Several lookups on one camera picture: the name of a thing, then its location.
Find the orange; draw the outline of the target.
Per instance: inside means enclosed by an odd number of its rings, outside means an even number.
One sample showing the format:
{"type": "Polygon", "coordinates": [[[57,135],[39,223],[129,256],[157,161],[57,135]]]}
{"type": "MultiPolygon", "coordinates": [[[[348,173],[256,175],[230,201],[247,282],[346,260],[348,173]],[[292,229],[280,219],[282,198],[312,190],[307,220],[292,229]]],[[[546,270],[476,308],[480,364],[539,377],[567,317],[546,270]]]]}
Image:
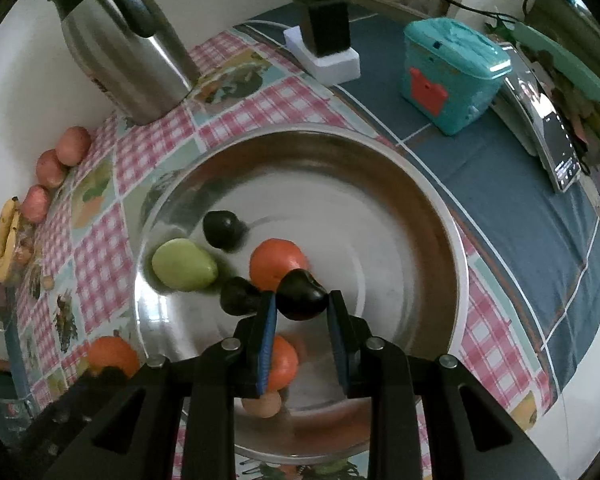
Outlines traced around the orange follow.
{"type": "Polygon", "coordinates": [[[283,336],[276,335],[268,372],[268,391],[279,391],[286,388],[296,377],[298,367],[299,358],[294,346],[283,336]]]}
{"type": "Polygon", "coordinates": [[[140,359],[131,345],[121,337],[103,336],[94,340],[86,355],[88,368],[99,374],[106,367],[117,367],[126,377],[140,369],[140,359]]]}
{"type": "Polygon", "coordinates": [[[309,269],[309,260],[290,240],[269,238],[251,254],[249,277],[254,286],[275,292],[283,277],[294,269],[309,269]]]}

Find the brown kiwi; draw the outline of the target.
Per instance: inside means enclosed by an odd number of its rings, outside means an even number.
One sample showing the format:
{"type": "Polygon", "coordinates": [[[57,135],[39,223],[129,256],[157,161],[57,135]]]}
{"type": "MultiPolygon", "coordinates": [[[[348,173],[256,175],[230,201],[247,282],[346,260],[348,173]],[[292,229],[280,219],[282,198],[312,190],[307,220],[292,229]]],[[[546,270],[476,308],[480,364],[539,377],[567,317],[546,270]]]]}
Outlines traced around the brown kiwi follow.
{"type": "Polygon", "coordinates": [[[278,391],[263,393],[257,399],[242,399],[242,408],[247,414],[260,419],[274,417],[283,406],[283,400],[278,391]]]}

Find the small dark plum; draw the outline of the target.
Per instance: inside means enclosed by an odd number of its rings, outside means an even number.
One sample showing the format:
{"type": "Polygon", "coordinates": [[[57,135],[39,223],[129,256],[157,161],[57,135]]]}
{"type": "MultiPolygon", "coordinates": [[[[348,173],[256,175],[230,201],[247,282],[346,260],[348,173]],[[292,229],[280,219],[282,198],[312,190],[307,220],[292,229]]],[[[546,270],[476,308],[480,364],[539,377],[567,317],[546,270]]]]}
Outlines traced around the small dark plum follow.
{"type": "Polygon", "coordinates": [[[221,309],[228,315],[250,315],[259,310],[260,296],[260,289],[250,281],[240,276],[234,276],[227,280],[221,288],[221,309]]]}

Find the large green mango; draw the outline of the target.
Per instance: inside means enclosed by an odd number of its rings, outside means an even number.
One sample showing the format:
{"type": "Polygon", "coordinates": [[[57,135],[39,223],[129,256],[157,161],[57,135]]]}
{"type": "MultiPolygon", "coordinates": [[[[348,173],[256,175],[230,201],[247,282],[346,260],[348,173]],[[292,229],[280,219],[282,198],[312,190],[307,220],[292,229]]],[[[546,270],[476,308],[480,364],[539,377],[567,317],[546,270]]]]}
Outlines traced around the large green mango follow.
{"type": "Polygon", "coordinates": [[[170,289],[193,292],[210,286],[218,277],[215,260],[188,238],[174,238],[160,245],[151,256],[151,269],[170,289]]]}

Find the glass fruit bowl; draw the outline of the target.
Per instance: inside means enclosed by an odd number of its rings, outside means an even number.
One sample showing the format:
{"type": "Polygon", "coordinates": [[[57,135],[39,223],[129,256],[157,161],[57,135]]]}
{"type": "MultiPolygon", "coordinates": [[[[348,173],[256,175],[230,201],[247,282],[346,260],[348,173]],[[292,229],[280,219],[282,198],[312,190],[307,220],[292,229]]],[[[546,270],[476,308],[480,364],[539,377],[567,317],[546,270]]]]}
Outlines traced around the glass fruit bowl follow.
{"type": "Polygon", "coordinates": [[[35,225],[27,220],[22,220],[16,236],[16,246],[10,260],[7,281],[16,282],[21,278],[34,255],[35,225]]]}

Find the blue bed sheet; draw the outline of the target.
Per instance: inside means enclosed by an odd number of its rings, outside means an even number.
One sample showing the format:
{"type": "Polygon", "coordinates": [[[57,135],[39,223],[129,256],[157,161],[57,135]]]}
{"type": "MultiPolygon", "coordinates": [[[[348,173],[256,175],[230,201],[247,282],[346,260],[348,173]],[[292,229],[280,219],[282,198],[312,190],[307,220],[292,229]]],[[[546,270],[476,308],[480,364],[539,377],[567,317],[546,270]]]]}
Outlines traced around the blue bed sheet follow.
{"type": "Polygon", "coordinates": [[[456,136],[401,94],[404,26],[353,10],[361,76],[335,91],[436,188],[539,351],[555,390],[600,328],[600,217],[582,185],[555,192],[493,110],[456,136]]]}

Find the upper banana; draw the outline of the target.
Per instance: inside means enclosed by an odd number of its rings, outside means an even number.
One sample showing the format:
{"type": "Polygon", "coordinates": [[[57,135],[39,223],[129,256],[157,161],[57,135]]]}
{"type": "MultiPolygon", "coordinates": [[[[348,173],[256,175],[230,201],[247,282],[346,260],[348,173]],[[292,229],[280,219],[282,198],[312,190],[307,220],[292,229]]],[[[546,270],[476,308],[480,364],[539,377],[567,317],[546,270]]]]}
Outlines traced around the upper banana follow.
{"type": "Polygon", "coordinates": [[[12,219],[18,209],[19,200],[17,196],[6,200],[0,214],[0,258],[4,255],[6,240],[9,234],[12,219]]]}

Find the red apple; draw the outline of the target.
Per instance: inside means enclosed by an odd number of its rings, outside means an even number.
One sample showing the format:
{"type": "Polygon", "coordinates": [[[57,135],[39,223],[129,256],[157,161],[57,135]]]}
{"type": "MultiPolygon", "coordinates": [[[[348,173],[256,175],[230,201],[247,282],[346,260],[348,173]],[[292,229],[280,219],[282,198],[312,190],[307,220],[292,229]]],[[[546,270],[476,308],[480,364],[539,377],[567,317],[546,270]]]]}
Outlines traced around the red apple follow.
{"type": "Polygon", "coordinates": [[[19,210],[23,218],[32,224],[41,223],[50,208],[50,193],[42,185],[33,185],[20,204],[19,210]]]}
{"type": "Polygon", "coordinates": [[[90,133],[83,127],[68,128],[58,140],[55,153],[65,166],[78,166],[85,158],[92,144],[90,133]]]}
{"type": "Polygon", "coordinates": [[[54,190],[66,180],[68,169],[58,159],[54,150],[43,152],[35,166],[35,177],[44,188],[54,190]]]}

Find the middle red apple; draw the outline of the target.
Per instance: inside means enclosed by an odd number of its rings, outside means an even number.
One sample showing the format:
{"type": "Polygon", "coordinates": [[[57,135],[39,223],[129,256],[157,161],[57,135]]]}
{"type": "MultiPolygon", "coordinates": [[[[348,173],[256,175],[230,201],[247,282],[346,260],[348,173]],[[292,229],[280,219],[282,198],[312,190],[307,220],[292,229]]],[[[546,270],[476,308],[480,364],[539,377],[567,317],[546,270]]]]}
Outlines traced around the middle red apple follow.
{"type": "Polygon", "coordinates": [[[54,150],[43,152],[35,166],[35,177],[44,188],[54,190],[66,180],[68,169],[58,159],[54,150]]]}

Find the steel round tray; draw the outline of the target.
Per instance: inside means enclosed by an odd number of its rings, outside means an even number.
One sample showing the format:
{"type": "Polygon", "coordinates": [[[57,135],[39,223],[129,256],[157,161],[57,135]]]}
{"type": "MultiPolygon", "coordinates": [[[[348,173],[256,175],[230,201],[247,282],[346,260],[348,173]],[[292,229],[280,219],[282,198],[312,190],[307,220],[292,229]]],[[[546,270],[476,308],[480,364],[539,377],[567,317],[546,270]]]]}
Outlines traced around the steel round tray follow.
{"type": "Polygon", "coordinates": [[[411,356],[460,345],[468,265],[429,181],[391,148],[326,125],[262,128],[159,184],[145,209],[134,284],[148,356],[183,361],[229,337],[274,278],[276,332],[298,356],[282,406],[235,410],[238,454],[314,464],[366,450],[370,401],[338,382],[326,304],[411,356]]]}

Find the smartphone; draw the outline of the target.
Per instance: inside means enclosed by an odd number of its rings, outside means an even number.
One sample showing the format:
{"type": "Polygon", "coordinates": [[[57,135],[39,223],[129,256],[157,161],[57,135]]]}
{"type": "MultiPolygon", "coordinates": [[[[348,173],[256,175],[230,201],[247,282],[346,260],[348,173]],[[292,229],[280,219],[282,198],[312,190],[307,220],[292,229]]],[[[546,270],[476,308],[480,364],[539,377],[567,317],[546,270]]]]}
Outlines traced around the smartphone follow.
{"type": "Polygon", "coordinates": [[[512,70],[504,77],[492,107],[522,147],[537,157],[556,193],[580,178],[581,166],[567,129],[528,58],[510,42],[499,41],[512,70]]]}

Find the right red apple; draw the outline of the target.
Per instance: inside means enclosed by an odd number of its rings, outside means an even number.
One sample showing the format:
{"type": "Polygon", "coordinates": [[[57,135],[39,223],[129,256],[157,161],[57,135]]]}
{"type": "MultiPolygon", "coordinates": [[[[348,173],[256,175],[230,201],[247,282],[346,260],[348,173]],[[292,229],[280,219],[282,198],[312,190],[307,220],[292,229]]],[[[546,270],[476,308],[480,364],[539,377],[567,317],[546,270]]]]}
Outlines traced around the right red apple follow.
{"type": "Polygon", "coordinates": [[[55,153],[65,166],[78,166],[85,158],[92,144],[90,133],[83,127],[68,128],[58,140],[55,153]]]}

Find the teal plastic box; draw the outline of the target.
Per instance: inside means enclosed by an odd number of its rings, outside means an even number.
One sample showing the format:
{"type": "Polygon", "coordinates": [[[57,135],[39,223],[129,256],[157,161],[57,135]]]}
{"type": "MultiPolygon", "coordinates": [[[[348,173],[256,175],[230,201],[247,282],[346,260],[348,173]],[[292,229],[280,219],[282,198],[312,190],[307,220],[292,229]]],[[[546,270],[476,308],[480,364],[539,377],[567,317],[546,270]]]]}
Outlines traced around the teal plastic box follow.
{"type": "Polygon", "coordinates": [[[411,22],[404,44],[402,96],[447,136],[477,120],[512,71],[502,47],[454,18],[411,22]]]}

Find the steel thermos jug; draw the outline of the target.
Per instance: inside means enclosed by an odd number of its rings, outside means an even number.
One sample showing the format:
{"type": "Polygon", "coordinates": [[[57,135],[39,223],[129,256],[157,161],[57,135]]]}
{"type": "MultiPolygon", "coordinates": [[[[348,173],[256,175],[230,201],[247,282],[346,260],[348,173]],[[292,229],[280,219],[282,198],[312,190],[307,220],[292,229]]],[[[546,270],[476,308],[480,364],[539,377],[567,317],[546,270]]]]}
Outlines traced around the steel thermos jug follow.
{"type": "Polygon", "coordinates": [[[76,64],[137,125],[168,114],[200,70],[155,0],[50,0],[76,64]]]}

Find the white power strip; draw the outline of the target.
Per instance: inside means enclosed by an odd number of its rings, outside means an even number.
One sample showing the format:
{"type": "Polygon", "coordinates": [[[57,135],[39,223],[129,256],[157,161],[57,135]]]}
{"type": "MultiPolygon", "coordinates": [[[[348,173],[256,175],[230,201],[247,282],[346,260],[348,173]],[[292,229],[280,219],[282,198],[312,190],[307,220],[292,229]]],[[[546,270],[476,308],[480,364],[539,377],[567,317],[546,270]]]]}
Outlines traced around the white power strip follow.
{"type": "Polygon", "coordinates": [[[320,84],[336,86],[361,77],[360,56],[353,48],[325,56],[317,56],[302,39],[299,26],[283,31],[287,50],[320,84]]]}

